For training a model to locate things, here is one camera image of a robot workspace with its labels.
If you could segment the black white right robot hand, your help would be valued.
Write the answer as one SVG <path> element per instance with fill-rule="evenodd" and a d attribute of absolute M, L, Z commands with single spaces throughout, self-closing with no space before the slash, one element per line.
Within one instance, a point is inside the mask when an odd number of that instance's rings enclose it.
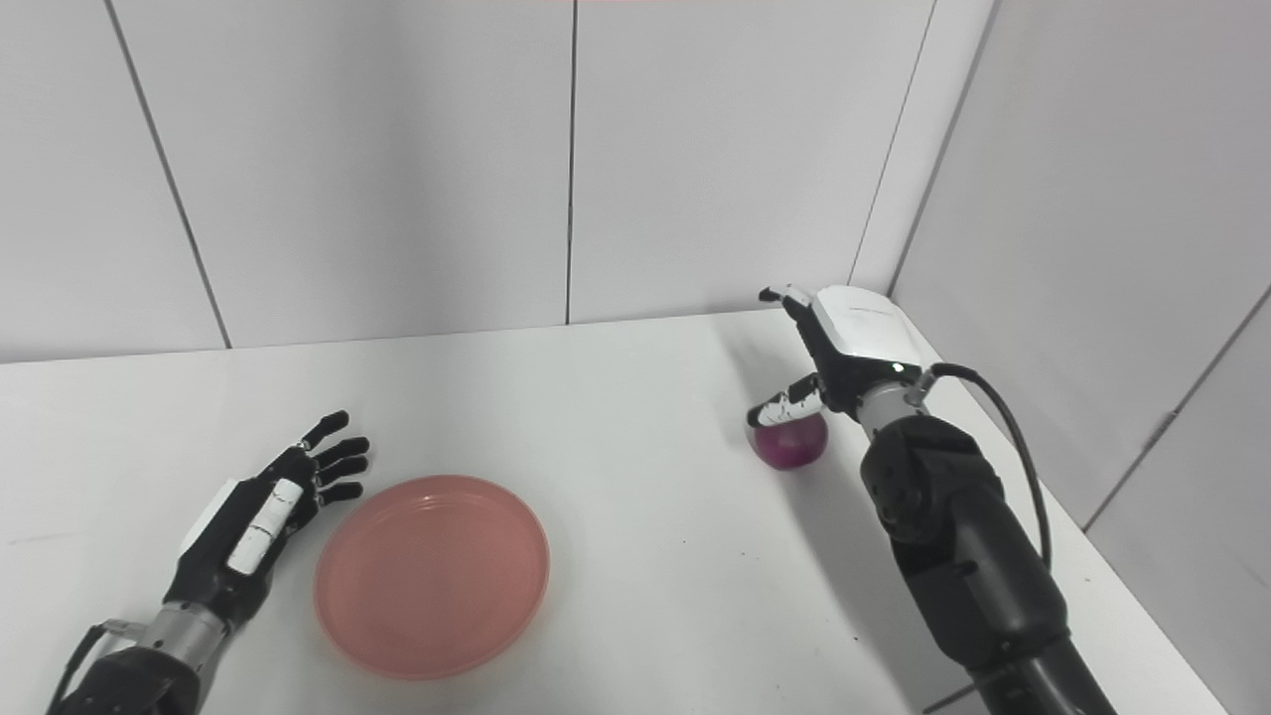
<path fill-rule="evenodd" d="M 835 284 L 817 293 L 794 284 L 760 290 L 760 302 L 791 316 L 813 359 L 813 372 L 746 413 L 751 427 L 775 427 L 844 413 L 874 439 L 886 425 L 918 415 L 909 389 L 921 377 L 921 354 L 902 312 L 885 295 Z"/>

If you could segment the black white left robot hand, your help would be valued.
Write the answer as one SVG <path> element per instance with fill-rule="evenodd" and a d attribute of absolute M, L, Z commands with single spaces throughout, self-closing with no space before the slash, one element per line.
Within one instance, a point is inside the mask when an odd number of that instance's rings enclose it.
<path fill-rule="evenodd" d="M 348 411 L 333 411 L 257 476 L 222 484 L 183 540 L 163 605 L 200 607 L 231 631 L 254 618 L 290 540 L 323 508 L 364 494 L 357 476 L 369 469 L 369 439 L 322 448 L 350 422 Z"/>

